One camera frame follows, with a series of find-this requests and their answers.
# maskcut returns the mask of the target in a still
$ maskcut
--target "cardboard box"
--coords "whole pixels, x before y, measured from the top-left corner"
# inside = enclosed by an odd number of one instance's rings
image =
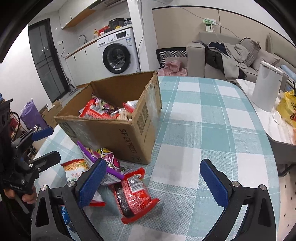
[[[54,120],[54,117],[60,112],[63,107],[58,100],[56,100],[52,105],[54,106],[49,111],[46,109],[42,112],[42,117],[49,126],[55,128],[57,126],[57,122]]]
[[[92,93],[117,107],[139,100],[131,121],[78,118],[79,110]],[[156,72],[115,76],[89,83],[55,117],[56,122],[75,142],[96,150],[105,147],[118,159],[148,164],[156,139],[162,108]]]

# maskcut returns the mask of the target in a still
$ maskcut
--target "white side table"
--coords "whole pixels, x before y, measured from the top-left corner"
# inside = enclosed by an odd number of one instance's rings
[[[271,112],[267,112],[254,104],[251,97],[254,91],[255,83],[249,82],[247,80],[237,79],[237,84],[250,100],[260,119],[260,122],[262,123],[274,153],[276,163],[294,164],[296,145],[293,145],[293,142],[295,141],[293,127],[285,122],[285,120],[282,118],[279,120],[279,123],[275,122],[275,108],[273,108]],[[275,106],[278,105],[279,101],[280,98],[277,97]]]

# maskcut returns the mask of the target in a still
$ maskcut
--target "kitchen cabinet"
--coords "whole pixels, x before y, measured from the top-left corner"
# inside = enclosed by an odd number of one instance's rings
[[[76,85],[100,79],[99,51],[96,42],[66,59]]]
[[[94,13],[95,10],[90,10],[88,7],[95,1],[96,0],[68,0],[59,9],[61,27],[74,27],[87,16]]]

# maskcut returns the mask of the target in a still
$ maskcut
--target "checkered tablecloth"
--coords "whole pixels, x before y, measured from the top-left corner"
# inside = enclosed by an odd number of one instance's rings
[[[219,171],[243,186],[268,187],[276,226],[280,191],[269,141],[247,97],[222,80],[194,77],[160,77],[163,108],[151,162],[144,166],[144,182],[161,202],[147,216],[124,225],[113,194],[102,189],[106,207],[86,207],[85,212],[105,240],[202,240],[223,211],[199,172],[209,158]],[[56,150],[61,163],[81,158],[78,147],[57,126],[37,157]],[[64,186],[60,165],[41,173],[35,185]],[[235,237],[243,207],[228,240]]]

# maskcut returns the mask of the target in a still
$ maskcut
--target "white cylindrical container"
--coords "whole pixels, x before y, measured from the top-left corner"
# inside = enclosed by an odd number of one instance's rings
[[[261,61],[252,101],[259,108],[270,112],[281,86],[283,72],[269,63]]]

